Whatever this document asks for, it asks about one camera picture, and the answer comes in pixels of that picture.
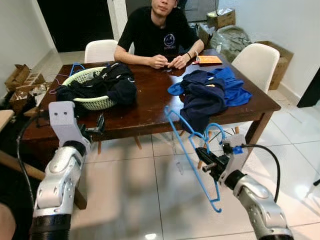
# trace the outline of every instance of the white tiled floor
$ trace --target white tiled floor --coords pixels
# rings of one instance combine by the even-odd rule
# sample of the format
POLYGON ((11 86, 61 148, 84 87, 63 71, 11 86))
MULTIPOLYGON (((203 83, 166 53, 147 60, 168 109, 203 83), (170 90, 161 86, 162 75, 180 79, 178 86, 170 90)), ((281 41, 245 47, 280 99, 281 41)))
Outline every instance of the white tiled floor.
MULTIPOLYGON (((63 64, 83 61, 84 52, 53 54, 43 75, 53 81, 63 64)), ((282 109, 258 143, 274 151, 280 162, 278 204, 296 240, 320 240, 320 186, 306 197, 320 178, 320 108, 297 108, 276 90, 268 94, 282 109)), ((241 125, 240 132, 249 126, 241 125)), ((182 140, 196 164, 188 134, 182 140)), ((92 147, 79 185, 88 206, 74 208, 72 240, 255 239, 246 211, 229 189, 220 189, 217 206, 222 213, 213 211, 172 132, 141 136, 140 141, 142 150, 133 137, 102 142, 100 155, 97 145, 92 147)), ((210 149, 221 154, 217 139, 210 149)), ((263 150, 252 152, 243 171, 275 192, 276 165, 263 150)), ((215 197, 213 180, 203 172, 200 176, 215 197)))

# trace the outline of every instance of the printed logo on shirt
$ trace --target printed logo on shirt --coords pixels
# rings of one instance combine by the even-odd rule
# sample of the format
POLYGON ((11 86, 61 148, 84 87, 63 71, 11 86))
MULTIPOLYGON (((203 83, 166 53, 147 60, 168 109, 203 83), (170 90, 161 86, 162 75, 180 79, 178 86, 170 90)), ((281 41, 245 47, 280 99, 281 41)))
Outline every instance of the printed logo on shirt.
POLYGON ((164 49, 168 50, 168 49, 175 49, 176 48, 176 38, 175 35, 173 35, 172 33, 167 34, 164 37, 164 49))

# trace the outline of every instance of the bracelet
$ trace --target bracelet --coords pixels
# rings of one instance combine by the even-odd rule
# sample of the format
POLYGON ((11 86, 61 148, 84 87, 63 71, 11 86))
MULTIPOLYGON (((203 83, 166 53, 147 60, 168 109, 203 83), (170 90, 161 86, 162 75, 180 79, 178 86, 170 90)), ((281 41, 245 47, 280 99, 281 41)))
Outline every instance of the bracelet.
POLYGON ((188 55, 189 55, 189 57, 190 57, 190 59, 192 59, 192 57, 191 57, 191 55, 190 55, 190 53, 189 53, 189 52, 186 52, 186 54, 188 54, 188 55))

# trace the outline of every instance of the wooden table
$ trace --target wooden table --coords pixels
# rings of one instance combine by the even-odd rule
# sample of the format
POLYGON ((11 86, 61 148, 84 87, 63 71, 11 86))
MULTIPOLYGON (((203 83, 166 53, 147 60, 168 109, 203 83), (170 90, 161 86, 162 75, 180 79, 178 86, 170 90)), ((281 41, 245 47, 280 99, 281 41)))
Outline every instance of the wooden table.
MULTIPOLYGON (((216 51, 212 49, 205 50, 203 54, 217 55, 216 51)), ((84 64, 86 68, 100 67, 103 65, 105 65, 105 63, 84 64)), ((212 71, 214 68, 231 67, 236 77, 244 81, 243 87, 252 93, 252 98, 248 104, 229 107, 226 111, 215 114, 210 118, 210 122, 221 125, 253 121, 246 134, 246 141, 248 144, 257 143, 273 112, 281 109, 276 102, 256 87, 226 60, 223 60, 222 65, 189 65, 186 69, 172 69, 171 71, 168 71, 168 69, 156 70, 142 65, 130 65, 129 67, 134 73, 137 86, 136 103, 130 106, 116 105, 103 111, 93 111, 88 116, 82 117, 78 121, 80 124, 85 124, 87 128, 91 128, 96 125, 99 114, 104 114, 106 121, 104 134, 95 135, 93 137, 94 141, 172 131, 172 128, 164 115, 164 107, 168 105, 173 110, 179 112, 184 104, 179 96, 170 95, 167 92, 167 89, 172 84, 182 81, 182 77, 185 74, 199 69, 212 71)), ((64 65, 59 74, 69 75, 71 68, 72 65, 64 65)), ((64 76, 58 76, 57 78, 60 82, 63 82, 66 79, 64 76)), ((50 87, 50 90, 57 87, 58 83, 55 81, 50 87)), ((55 95, 47 93, 40 104, 40 109, 47 110, 48 104, 55 100, 55 95)), ((174 121, 176 127, 181 129, 178 119, 174 119, 174 121)), ((48 119, 41 119, 39 123, 43 126, 36 127, 36 123, 34 122, 27 128, 23 142, 30 146, 43 165, 47 165, 58 147, 58 139, 52 128, 48 125, 48 119)))

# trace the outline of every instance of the man's hand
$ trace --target man's hand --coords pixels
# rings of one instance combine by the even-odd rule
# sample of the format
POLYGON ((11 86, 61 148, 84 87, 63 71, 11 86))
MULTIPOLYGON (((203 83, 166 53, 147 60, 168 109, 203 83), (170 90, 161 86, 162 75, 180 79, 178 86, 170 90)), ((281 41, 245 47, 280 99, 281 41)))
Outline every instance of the man's hand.
POLYGON ((177 56, 175 59, 173 59, 172 62, 169 63, 168 68, 175 67, 176 69, 182 69, 187 65, 189 60, 190 60, 190 57, 188 54, 177 56))
POLYGON ((168 66, 168 59, 162 55, 156 55, 149 59, 148 65, 154 69, 161 69, 164 66, 168 66))

